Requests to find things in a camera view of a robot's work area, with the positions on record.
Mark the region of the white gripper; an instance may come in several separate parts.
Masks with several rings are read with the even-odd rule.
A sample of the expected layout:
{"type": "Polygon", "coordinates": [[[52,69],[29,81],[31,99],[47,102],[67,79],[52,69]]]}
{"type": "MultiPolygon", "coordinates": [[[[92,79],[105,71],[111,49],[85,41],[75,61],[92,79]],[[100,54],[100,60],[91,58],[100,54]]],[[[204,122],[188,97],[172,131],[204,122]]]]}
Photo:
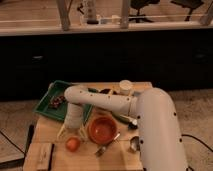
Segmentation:
{"type": "Polygon", "coordinates": [[[59,132],[57,133],[56,138],[60,139],[60,137],[66,131],[66,128],[79,129],[79,135],[81,139],[84,142],[88,141],[86,129],[84,126],[81,126],[82,122],[83,122],[83,108],[79,105],[69,103],[67,106],[67,114],[64,120],[64,124],[61,126],[59,132]]]}

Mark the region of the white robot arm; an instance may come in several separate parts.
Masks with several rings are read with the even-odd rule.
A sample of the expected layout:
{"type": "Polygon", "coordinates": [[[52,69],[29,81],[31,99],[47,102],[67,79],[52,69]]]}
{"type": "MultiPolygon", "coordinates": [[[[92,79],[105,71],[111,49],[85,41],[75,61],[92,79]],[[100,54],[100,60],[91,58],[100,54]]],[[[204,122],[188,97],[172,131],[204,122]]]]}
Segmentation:
{"type": "Polygon", "coordinates": [[[90,104],[137,119],[140,159],[145,171],[188,171],[178,115],[171,97],[160,88],[148,88],[138,96],[90,92],[74,85],[64,92],[68,112],[64,124],[73,128],[80,104],[90,104]]]}

